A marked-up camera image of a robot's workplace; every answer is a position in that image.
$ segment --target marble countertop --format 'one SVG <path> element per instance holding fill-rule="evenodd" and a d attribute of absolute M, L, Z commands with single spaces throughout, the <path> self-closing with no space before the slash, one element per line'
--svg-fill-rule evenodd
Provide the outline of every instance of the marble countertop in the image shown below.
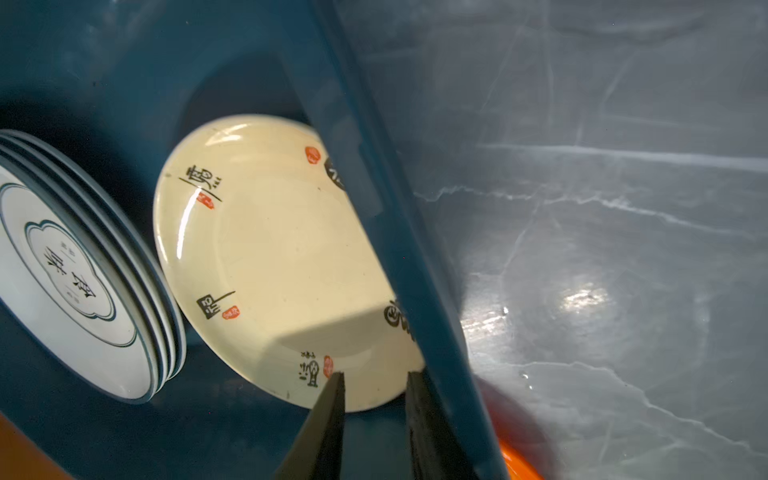
<path fill-rule="evenodd" d="M 768 4 L 339 0 L 545 478 L 768 478 Z"/>

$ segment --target white plate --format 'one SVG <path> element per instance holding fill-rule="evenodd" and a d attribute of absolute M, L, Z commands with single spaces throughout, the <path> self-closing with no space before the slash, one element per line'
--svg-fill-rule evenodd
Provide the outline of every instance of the white plate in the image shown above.
<path fill-rule="evenodd" d="M 316 133 L 281 118 L 206 124 L 170 155 L 154 198 L 181 309 L 243 377 L 311 408 L 343 371 L 348 412 L 423 367 L 394 293 Z"/>
<path fill-rule="evenodd" d="M 65 222 L 0 167 L 0 298 L 54 356 L 95 388 L 145 402 L 158 384 L 148 332 Z"/>
<path fill-rule="evenodd" d="M 174 330 L 174 338 L 173 341 L 169 339 L 169 342 L 171 344 L 175 343 L 176 345 L 177 361 L 176 367 L 174 371 L 171 372 L 169 378 L 176 376 L 180 372 L 181 367 L 184 365 L 184 360 L 187 358 L 187 337 L 184 333 L 184 321 L 181 318 L 181 312 L 179 311 L 179 307 L 176 304 L 176 300 L 174 300 L 170 292 L 170 287 L 168 286 L 165 277 L 163 276 L 161 268 L 154 258 L 154 253 L 149 250 L 147 244 L 144 242 L 142 236 L 136 231 L 136 228 L 132 222 L 128 219 L 128 217 L 126 217 L 125 213 L 123 213 L 123 210 L 112 199 L 112 197 L 110 197 L 109 194 L 104 191 L 101 185 L 99 185 L 96 180 L 91 178 L 91 176 L 88 175 L 82 168 L 80 168 L 79 165 L 77 165 L 74 161 L 72 161 L 72 159 L 64 155 L 62 152 L 56 150 L 51 145 L 46 144 L 39 138 L 33 137 L 20 131 L 1 130 L 0 133 L 23 140 L 27 143 L 27 146 L 34 147 L 38 152 L 46 154 L 48 158 L 62 166 L 62 168 L 71 174 L 70 177 L 77 181 L 77 185 L 82 187 L 82 190 L 85 192 L 90 192 L 94 199 L 99 200 L 104 205 L 105 211 L 114 215 L 115 223 L 119 227 L 122 227 L 122 230 L 127 234 L 129 238 L 133 239 L 132 243 L 136 246 L 138 256 L 145 262 L 145 265 L 149 267 L 152 276 L 155 278 L 155 285 L 163 297 L 166 310 L 171 315 L 171 319 L 173 320 L 171 326 Z M 74 190 L 77 190 L 77 185 L 70 184 Z"/>
<path fill-rule="evenodd" d="M 170 373 L 170 359 L 168 345 L 161 322 L 157 318 L 154 304 L 149 301 L 147 294 L 145 293 L 146 284 L 137 280 L 135 272 L 128 266 L 118 248 L 104 235 L 104 232 L 101 231 L 101 227 L 96 225 L 84 212 L 84 208 L 63 191 L 62 186 L 58 182 L 48 177 L 29 159 L 21 156 L 15 151 L 9 150 L 8 146 L 3 143 L 0 143 L 0 156 L 4 156 L 5 161 L 10 159 L 6 168 L 25 182 L 31 190 L 38 192 L 37 195 L 43 202 L 49 202 L 49 204 L 53 202 L 63 202 L 66 205 L 66 208 L 74 214 L 68 222 L 69 229 L 82 231 L 81 235 L 76 235 L 81 242 L 85 242 L 87 237 L 95 240 L 93 248 L 91 248 L 91 255 L 97 251 L 104 252 L 104 261 L 99 262 L 99 264 L 102 265 L 102 269 L 108 265 L 114 264 L 116 271 L 113 270 L 111 275 L 108 273 L 108 277 L 116 282 L 123 282 L 125 286 L 130 289 L 130 294 L 135 298 L 136 305 L 142 314 L 141 316 L 135 316 L 134 318 L 143 318 L 153 334 L 154 345 L 156 347 L 155 351 L 158 354 L 162 368 L 160 372 L 161 380 L 157 387 L 157 390 L 160 390 Z M 61 214 L 70 215 L 62 209 L 54 208 L 53 210 L 61 212 Z"/>
<path fill-rule="evenodd" d="M 28 135 L 21 134 L 20 132 L 8 132 L 10 134 L 17 134 L 21 135 L 20 138 L 28 137 L 34 140 L 34 137 L 29 137 Z M 78 185 L 77 182 L 75 182 L 71 177 L 69 177 L 68 173 L 66 171 L 63 171 L 54 161 L 44 156 L 40 151 L 36 150 L 34 147 L 32 147 L 29 144 L 26 144 L 22 141 L 20 141 L 17 138 L 9 137 L 7 134 L 3 134 L 3 132 L 0 132 L 0 141 L 9 143 L 13 145 L 15 148 L 20 149 L 24 152 L 25 158 L 23 160 L 25 161 L 36 161 L 37 164 L 33 166 L 32 168 L 38 168 L 37 171 L 35 171 L 35 174 L 40 177 L 41 181 L 44 181 L 46 184 L 51 185 L 52 182 L 55 182 L 56 184 L 64 183 L 66 187 L 69 187 L 71 191 L 78 196 L 78 200 L 84 204 L 85 207 L 87 207 L 88 212 L 93 214 L 93 216 L 97 217 L 96 219 L 91 219 L 89 217 L 85 217 L 85 212 L 82 211 L 82 209 L 79 209 L 79 215 L 81 215 L 81 219 L 88 224 L 88 228 L 93 232 L 94 234 L 97 233 L 97 229 L 100 228 L 99 226 L 95 225 L 94 222 L 100 222 L 100 225 L 111 234 L 111 239 L 114 240 L 114 242 L 117 243 L 120 251 L 125 255 L 126 260 L 130 263 L 130 265 L 133 267 L 131 269 L 131 272 L 135 272 L 136 275 L 138 275 L 138 283 L 136 283 L 136 279 L 133 275 L 131 275 L 131 278 L 134 279 L 134 284 L 136 284 L 136 287 L 134 290 L 141 289 L 147 293 L 147 295 L 151 299 L 151 305 L 149 306 L 151 310 L 157 314 L 157 318 L 160 320 L 165 342 L 163 344 L 163 347 L 167 349 L 167 355 L 168 355 L 168 363 L 169 363 L 169 373 L 168 373 L 168 379 L 172 378 L 176 373 L 179 372 L 181 366 L 184 364 L 184 357 L 186 355 L 187 351 L 187 345 L 186 345 L 186 337 L 183 335 L 183 324 L 181 323 L 180 319 L 180 313 L 177 310 L 176 303 L 172 299 L 167 299 L 166 302 L 163 302 L 161 300 L 161 297 L 167 297 L 167 295 L 170 295 L 169 290 L 165 290 L 167 294 L 163 295 L 160 290 L 163 289 L 163 284 L 158 283 L 157 279 L 162 279 L 162 274 L 160 273 L 160 267 L 154 262 L 154 258 L 150 254 L 147 255 L 141 255 L 137 256 L 137 253 L 148 253 L 144 252 L 142 250 L 142 247 L 146 249 L 146 246 L 144 245 L 144 241 L 140 238 L 134 235 L 130 235 L 129 237 L 126 237 L 123 235 L 123 233 L 118 229 L 118 226 L 116 222 L 114 222 L 109 216 L 108 216 L 108 210 L 119 213 L 120 209 L 116 205 L 107 205 L 107 208 L 102 208 L 101 206 L 97 205 L 94 199 L 88 194 L 87 191 L 83 190 L 83 188 Z M 40 141 L 35 142 L 35 146 L 38 147 L 45 147 L 45 144 L 43 144 Z M 63 154 L 59 153 L 61 157 L 56 157 L 57 160 L 61 163 L 61 158 L 63 157 Z M 65 167 L 70 167 L 70 171 L 74 171 L 71 169 L 72 162 L 66 162 L 64 163 Z M 83 172 L 84 175 L 84 181 L 88 181 L 89 185 L 95 184 L 93 179 L 91 179 L 87 174 Z M 71 204 L 76 204 L 78 200 L 72 199 L 73 201 Z M 128 233 L 131 233 L 131 224 L 130 221 L 127 218 L 122 218 L 123 222 L 121 224 L 124 225 L 125 230 L 128 230 Z M 157 269 L 157 272 L 155 274 L 152 274 L 152 270 Z M 171 319 L 169 319 L 169 314 L 171 317 L 173 317 L 173 321 L 175 325 L 172 325 Z M 179 334 L 179 325 L 182 325 L 180 331 L 182 332 Z"/>

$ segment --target black calligraphy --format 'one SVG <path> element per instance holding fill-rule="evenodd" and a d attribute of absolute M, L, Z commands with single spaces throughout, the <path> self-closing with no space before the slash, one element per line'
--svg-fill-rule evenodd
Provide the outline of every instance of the black calligraphy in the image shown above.
<path fill-rule="evenodd" d="M 44 253 L 45 259 L 48 261 L 48 265 L 53 266 L 56 271 L 58 271 L 61 275 L 66 275 L 67 273 L 64 271 L 64 261 L 63 259 L 54 253 L 53 250 L 46 247 L 45 253 Z"/>
<path fill-rule="evenodd" d="M 212 174 L 210 170 L 197 168 L 197 165 L 192 165 L 187 168 L 187 179 L 198 182 L 199 184 L 206 184 L 209 190 L 213 190 L 219 186 L 219 183 L 221 183 L 221 177 L 214 178 L 214 174 Z"/>
<path fill-rule="evenodd" d="M 202 298 L 197 299 L 197 306 L 200 307 L 200 310 L 203 310 L 203 313 L 205 314 L 206 319 L 213 318 L 217 313 L 221 311 L 221 308 L 219 307 L 219 302 L 229 295 L 232 295 L 234 291 L 231 291 L 229 293 L 225 293 L 224 295 L 220 296 L 217 299 L 214 299 L 213 295 L 206 295 Z"/>
<path fill-rule="evenodd" d="M 395 328 L 398 325 L 402 326 L 402 329 L 411 336 L 411 340 L 415 341 L 413 339 L 413 333 L 411 333 L 411 326 L 408 323 L 408 319 L 402 314 L 400 305 L 397 302 L 389 301 L 389 305 L 384 309 L 384 320 L 386 320 L 389 326 Z"/>
<path fill-rule="evenodd" d="M 344 184 L 342 183 L 341 177 L 339 176 L 339 171 L 333 166 L 333 162 L 331 161 L 330 157 L 326 159 L 326 162 L 323 165 L 326 168 L 328 178 L 333 180 L 333 183 L 336 184 L 338 188 L 344 190 Z"/>
<path fill-rule="evenodd" d="M 72 282 L 72 285 L 75 285 L 83 293 L 83 295 L 85 295 L 85 298 L 88 298 L 89 296 L 96 296 L 94 291 L 91 290 L 85 280 L 75 275 L 74 272 L 72 272 L 72 276 L 74 277 L 74 282 Z"/>
<path fill-rule="evenodd" d="M 306 384 L 307 386 L 312 386 L 317 388 L 317 374 L 320 371 L 320 365 L 315 360 L 307 362 L 302 362 L 299 364 L 299 380 L 307 380 L 309 378 L 309 382 Z"/>

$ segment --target plate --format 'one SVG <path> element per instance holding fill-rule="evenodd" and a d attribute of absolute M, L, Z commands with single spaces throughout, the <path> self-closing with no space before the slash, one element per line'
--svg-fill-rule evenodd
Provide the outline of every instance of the plate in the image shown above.
<path fill-rule="evenodd" d="M 71 220 L 68 227 L 76 229 L 80 239 L 90 237 L 93 240 L 94 249 L 98 249 L 104 254 L 104 261 L 100 263 L 102 267 L 108 263 L 114 266 L 115 271 L 110 278 L 119 279 L 130 290 L 141 312 L 141 316 L 134 318 L 143 318 L 153 334 L 154 345 L 161 365 L 161 376 L 157 390 L 162 388 L 170 373 L 170 357 L 161 322 L 157 318 L 155 305 L 147 297 L 145 284 L 138 280 L 135 270 L 127 264 L 120 250 L 111 242 L 108 235 L 86 214 L 83 206 L 64 192 L 63 187 L 58 182 L 43 173 L 28 158 L 9 150 L 4 144 L 0 144 L 0 155 L 4 155 L 6 160 L 11 160 L 10 164 L 5 165 L 7 170 L 21 178 L 27 185 L 37 186 L 35 193 L 43 201 L 49 205 L 57 202 L 65 205 L 66 207 L 56 210 L 60 215 L 65 213 L 64 210 L 69 212 Z"/>
<path fill-rule="evenodd" d="M 147 252 L 146 244 L 139 238 L 135 229 L 133 229 L 131 222 L 124 216 L 124 214 L 122 214 L 120 208 L 114 204 L 113 200 L 111 201 L 111 205 L 98 205 L 96 200 L 68 175 L 67 171 L 60 168 L 60 165 L 64 165 L 67 170 L 74 171 L 74 169 L 71 168 L 74 165 L 72 161 L 67 159 L 68 162 L 64 164 L 61 160 L 66 157 L 60 152 L 58 152 L 60 157 L 51 158 L 45 156 L 32 145 L 27 142 L 22 142 L 22 140 L 26 140 L 25 137 L 35 140 L 34 137 L 22 134 L 21 132 L 10 131 L 7 134 L 0 132 L 0 141 L 5 144 L 10 144 L 16 149 L 21 149 L 22 152 L 20 153 L 24 154 L 25 160 L 34 161 L 36 165 L 40 167 L 37 169 L 36 174 L 40 176 L 45 183 L 59 184 L 61 187 L 68 190 L 67 193 L 69 193 L 70 197 L 76 197 L 76 199 L 72 199 L 75 203 L 84 204 L 84 207 L 86 207 L 84 210 L 93 214 L 86 217 L 86 221 L 91 225 L 91 231 L 106 230 L 111 235 L 111 239 L 113 239 L 119 246 L 119 250 L 124 253 L 126 260 L 132 267 L 131 271 L 135 272 L 138 277 L 139 281 L 137 285 L 140 285 L 142 290 L 150 297 L 152 304 L 151 311 L 155 312 L 155 315 L 161 322 L 162 330 L 166 337 L 164 345 L 167 347 L 169 362 L 168 379 L 172 378 L 180 371 L 180 368 L 184 364 L 184 357 L 186 356 L 187 350 L 186 337 L 183 335 L 183 324 L 181 324 L 178 307 L 176 306 L 176 303 L 169 298 L 170 290 L 166 288 L 164 289 L 164 292 L 166 293 L 162 293 L 164 279 L 160 273 L 160 267 L 154 260 L 153 255 Z M 37 140 L 35 145 L 39 147 L 47 146 L 40 140 Z M 49 155 L 52 155 L 54 150 L 52 147 L 48 146 L 48 148 L 51 149 L 51 151 L 48 152 Z M 98 185 L 85 172 L 78 174 L 78 177 L 82 177 L 90 185 Z M 117 217 L 116 220 L 110 218 L 108 215 L 108 212 L 110 211 L 115 212 L 114 217 Z M 118 225 L 123 225 L 124 228 L 120 229 Z"/>
<path fill-rule="evenodd" d="M 0 156 L 0 298 L 65 366 L 96 389 L 146 402 L 161 381 L 130 290 L 61 205 Z"/>
<path fill-rule="evenodd" d="M 343 371 L 348 412 L 400 394 L 418 346 L 333 162 L 309 127 L 266 115 L 189 134 L 154 198 L 161 266 L 210 348 L 311 408 Z"/>

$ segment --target orange object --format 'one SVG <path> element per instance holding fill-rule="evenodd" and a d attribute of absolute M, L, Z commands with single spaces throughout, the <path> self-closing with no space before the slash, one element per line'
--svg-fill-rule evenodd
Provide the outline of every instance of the orange object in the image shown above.
<path fill-rule="evenodd" d="M 327 379 L 331 378 L 331 375 L 333 375 L 333 359 L 327 355 L 323 360 L 323 375 L 325 375 Z"/>
<path fill-rule="evenodd" d="M 208 197 L 203 192 L 200 192 L 199 194 L 197 194 L 197 201 L 205 205 L 206 207 L 210 208 L 211 210 L 214 209 L 214 201 L 211 200 L 210 197 Z"/>
<path fill-rule="evenodd" d="M 237 318 L 238 315 L 240 315 L 240 309 L 237 308 L 237 305 L 233 306 L 232 308 L 230 308 L 229 310 L 221 314 L 221 316 L 227 320 Z"/>
<path fill-rule="evenodd" d="M 304 153 L 306 154 L 306 160 L 312 165 L 317 165 L 317 162 L 320 161 L 320 152 L 315 147 L 305 148 Z"/>
<path fill-rule="evenodd" d="M 507 464 L 507 472 L 509 472 L 511 480 L 543 480 L 517 450 L 501 440 L 498 444 L 502 447 L 502 457 L 504 457 L 504 463 Z"/>
<path fill-rule="evenodd" d="M 0 478 L 74 480 L 0 415 Z"/>

